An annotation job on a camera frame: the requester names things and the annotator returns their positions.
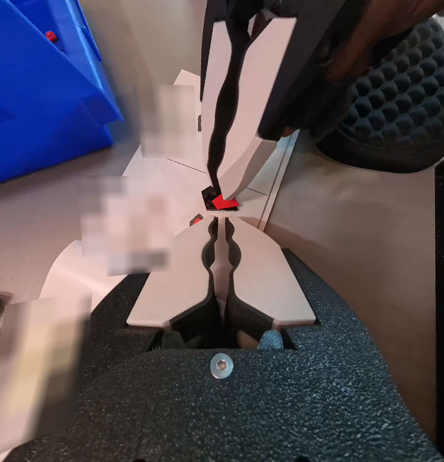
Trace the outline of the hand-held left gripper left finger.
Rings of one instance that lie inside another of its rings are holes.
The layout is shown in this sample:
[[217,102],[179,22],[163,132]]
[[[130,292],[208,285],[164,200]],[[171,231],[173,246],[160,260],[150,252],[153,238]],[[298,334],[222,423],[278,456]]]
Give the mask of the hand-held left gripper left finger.
[[197,328],[211,313],[218,217],[207,216],[179,233],[174,240],[170,266],[148,276],[127,325],[137,328]]

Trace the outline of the blue plastic bin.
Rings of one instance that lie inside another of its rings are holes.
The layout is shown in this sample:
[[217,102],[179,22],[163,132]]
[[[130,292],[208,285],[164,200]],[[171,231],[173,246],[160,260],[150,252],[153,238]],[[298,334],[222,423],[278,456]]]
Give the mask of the blue plastic bin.
[[0,0],[0,183],[112,145],[101,61],[79,1]]

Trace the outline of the red toy slope brick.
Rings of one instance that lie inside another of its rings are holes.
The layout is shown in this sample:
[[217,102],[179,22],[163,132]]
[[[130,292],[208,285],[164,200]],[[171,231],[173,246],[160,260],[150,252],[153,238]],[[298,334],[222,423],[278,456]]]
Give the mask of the red toy slope brick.
[[219,194],[211,201],[216,210],[232,210],[239,207],[236,199],[224,199],[222,194]]

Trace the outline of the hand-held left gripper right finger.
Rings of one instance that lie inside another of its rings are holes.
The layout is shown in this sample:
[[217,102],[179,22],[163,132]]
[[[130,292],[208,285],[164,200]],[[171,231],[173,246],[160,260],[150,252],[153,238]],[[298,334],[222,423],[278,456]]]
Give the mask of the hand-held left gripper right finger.
[[225,219],[229,246],[226,311],[236,328],[289,328],[316,316],[281,247],[240,218]]

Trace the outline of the person's right forearm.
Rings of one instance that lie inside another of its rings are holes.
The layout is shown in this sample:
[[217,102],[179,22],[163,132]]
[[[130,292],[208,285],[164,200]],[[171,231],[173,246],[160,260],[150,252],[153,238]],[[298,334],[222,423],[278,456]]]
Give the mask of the person's right forearm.
[[444,30],[434,18],[415,26],[350,88],[352,104],[316,143],[343,165],[410,174],[444,157]]

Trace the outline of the white instruction booklet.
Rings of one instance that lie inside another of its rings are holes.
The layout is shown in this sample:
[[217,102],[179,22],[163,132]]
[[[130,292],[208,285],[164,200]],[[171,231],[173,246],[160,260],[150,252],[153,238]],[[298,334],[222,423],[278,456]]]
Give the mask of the white instruction booklet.
[[[280,139],[254,180],[237,196],[240,207],[235,214],[260,231],[265,230],[270,218],[298,134],[296,131]],[[197,133],[197,138],[199,152],[193,159],[147,159],[138,148],[123,173],[123,176],[146,180],[153,187],[160,186],[163,181],[166,186],[175,187],[171,195],[175,234],[187,228],[197,214],[208,215],[201,194],[209,184],[202,159],[201,133]],[[124,278],[125,275],[107,276],[103,266],[89,263],[82,256],[80,240],[75,240],[54,261],[40,298],[56,297],[65,292],[90,292],[91,309],[94,309]]]

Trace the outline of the person's right hand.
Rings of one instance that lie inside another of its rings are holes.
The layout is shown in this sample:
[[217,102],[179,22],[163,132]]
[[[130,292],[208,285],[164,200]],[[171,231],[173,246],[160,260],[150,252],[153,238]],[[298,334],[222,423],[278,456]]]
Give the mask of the person's right hand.
[[444,10],[444,0],[371,0],[347,44],[328,67],[327,78],[357,78],[370,66],[373,48],[381,40],[414,27]]

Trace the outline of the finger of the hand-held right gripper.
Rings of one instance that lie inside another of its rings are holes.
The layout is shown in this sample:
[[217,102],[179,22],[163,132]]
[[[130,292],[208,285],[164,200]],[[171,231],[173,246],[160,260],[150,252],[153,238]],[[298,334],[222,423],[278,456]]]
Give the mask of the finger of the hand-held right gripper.
[[277,141],[260,135],[260,123],[296,21],[273,18],[245,53],[235,117],[218,168],[223,199],[235,199],[248,187],[277,147]]
[[202,147],[209,179],[221,191],[218,170],[238,103],[241,69],[241,27],[236,22],[215,22],[202,93]]

